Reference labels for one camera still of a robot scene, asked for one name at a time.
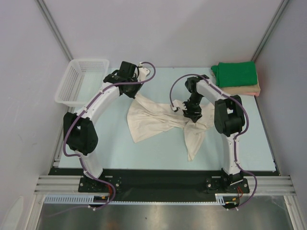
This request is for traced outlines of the cream white t shirt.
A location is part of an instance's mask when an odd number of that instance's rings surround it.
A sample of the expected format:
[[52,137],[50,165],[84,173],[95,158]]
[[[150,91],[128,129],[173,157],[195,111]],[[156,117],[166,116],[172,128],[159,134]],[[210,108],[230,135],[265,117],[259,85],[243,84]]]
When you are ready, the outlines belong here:
[[201,115],[193,123],[182,111],[174,112],[171,105],[156,103],[138,93],[129,107],[127,122],[135,143],[175,127],[183,129],[188,161],[192,161],[201,148],[205,132],[214,126],[214,106],[211,103],[201,105]]

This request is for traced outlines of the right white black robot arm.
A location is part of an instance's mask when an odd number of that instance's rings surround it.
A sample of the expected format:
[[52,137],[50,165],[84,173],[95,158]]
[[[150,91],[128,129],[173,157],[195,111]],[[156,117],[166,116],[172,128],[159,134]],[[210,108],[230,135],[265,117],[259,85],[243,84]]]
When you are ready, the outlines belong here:
[[227,176],[221,180],[221,186],[226,192],[233,192],[238,188],[236,177],[241,173],[238,167],[238,136],[243,133],[245,125],[245,110],[241,98],[222,91],[205,76],[187,78],[185,86],[191,95],[183,103],[184,117],[190,118],[194,123],[201,118],[202,98],[206,98],[214,106],[214,126],[222,135],[224,150],[222,172]]

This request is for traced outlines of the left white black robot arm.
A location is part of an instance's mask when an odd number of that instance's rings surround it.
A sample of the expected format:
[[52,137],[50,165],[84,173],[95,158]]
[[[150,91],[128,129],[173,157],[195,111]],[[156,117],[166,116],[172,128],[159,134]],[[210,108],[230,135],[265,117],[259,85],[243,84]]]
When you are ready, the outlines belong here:
[[63,154],[79,159],[84,174],[90,178],[89,186],[97,192],[105,188],[106,180],[100,176],[103,166],[95,152],[98,145],[95,125],[119,96],[136,96],[150,74],[150,70],[143,65],[144,62],[135,65],[122,61],[119,69],[103,79],[102,86],[89,102],[75,113],[67,112],[63,118]]

